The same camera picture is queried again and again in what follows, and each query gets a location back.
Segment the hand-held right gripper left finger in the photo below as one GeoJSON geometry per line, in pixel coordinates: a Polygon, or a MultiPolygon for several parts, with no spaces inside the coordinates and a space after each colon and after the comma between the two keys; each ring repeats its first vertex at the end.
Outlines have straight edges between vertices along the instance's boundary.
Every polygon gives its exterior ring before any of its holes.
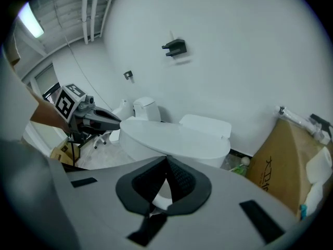
{"type": "Polygon", "coordinates": [[[67,173],[79,200],[77,211],[84,222],[81,227],[85,230],[86,249],[166,249],[167,237],[161,233],[166,217],[150,219],[128,211],[117,196],[117,192],[130,195],[126,186],[132,183],[126,180],[120,184],[122,176],[135,170],[142,173],[157,161],[153,157],[117,167],[67,173]]]}

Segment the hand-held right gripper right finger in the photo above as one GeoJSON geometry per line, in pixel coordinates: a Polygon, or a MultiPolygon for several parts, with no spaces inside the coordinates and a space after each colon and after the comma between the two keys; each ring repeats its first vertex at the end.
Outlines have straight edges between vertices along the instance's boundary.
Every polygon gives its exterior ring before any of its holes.
{"type": "Polygon", "coordinates": [[[294,213],[278,199],[243,176],[196,161],[186,165],[211,181],[206,203],[191,215],[168,217],[148,249],[258,249],[265,242],[240,203],[256,201],[284,230],[295,224],[294,213]]]}

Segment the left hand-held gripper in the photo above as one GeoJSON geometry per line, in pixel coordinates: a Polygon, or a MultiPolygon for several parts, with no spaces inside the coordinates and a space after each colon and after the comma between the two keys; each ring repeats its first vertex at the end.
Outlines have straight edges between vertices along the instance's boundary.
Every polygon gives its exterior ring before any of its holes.
{"type": "Polygon", "coordinates": [[[103,134],[103,130],[120,129],[120,118],[106,109],[96,107],[94,98],[74,83],[61,87],[55,110],[68,125],[71,135],[103,134]],[[91,120],[85,120],[89,113],[91,120]]]}

